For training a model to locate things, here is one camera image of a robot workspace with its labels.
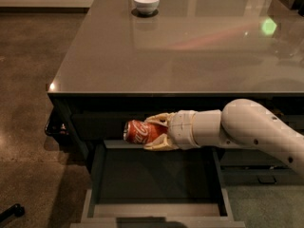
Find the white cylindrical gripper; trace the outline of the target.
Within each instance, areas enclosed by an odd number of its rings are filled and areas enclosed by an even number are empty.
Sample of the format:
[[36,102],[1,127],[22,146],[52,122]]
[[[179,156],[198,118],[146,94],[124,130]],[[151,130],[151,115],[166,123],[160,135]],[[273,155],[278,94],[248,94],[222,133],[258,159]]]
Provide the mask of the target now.
[[158,124],[167,127],[166,134],[161,134],[153,142],[143,148],[149,151],[171,151],[177,148],[188,150],[199,148],[193,136],[193,120],[196,111],[181,110],[177,113],[160,113],[150,116],[144,121],[149,124]]

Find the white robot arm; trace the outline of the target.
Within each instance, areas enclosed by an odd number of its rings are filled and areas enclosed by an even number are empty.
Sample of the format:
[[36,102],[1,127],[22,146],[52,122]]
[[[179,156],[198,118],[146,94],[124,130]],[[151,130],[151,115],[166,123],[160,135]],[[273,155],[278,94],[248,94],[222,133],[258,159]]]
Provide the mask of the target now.
[[146,150],[254,148],[304,176],[304,135],[254,101],[236,99],[222,110],[181,110],[154,115],[146,121],[167,128],[166,133],[144,146]]

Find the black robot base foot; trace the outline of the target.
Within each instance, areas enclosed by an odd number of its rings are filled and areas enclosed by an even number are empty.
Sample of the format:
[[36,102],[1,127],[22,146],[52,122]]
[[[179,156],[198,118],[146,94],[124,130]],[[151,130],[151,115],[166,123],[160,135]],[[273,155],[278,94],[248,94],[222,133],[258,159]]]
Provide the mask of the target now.
[[25,208],[21,204],[15,203],[10,208],[8,208],[7,210],[3,211],[0,214],[0,222],[8,219],[11,216],[16,216],[20,218],[24,214],[25,214]]

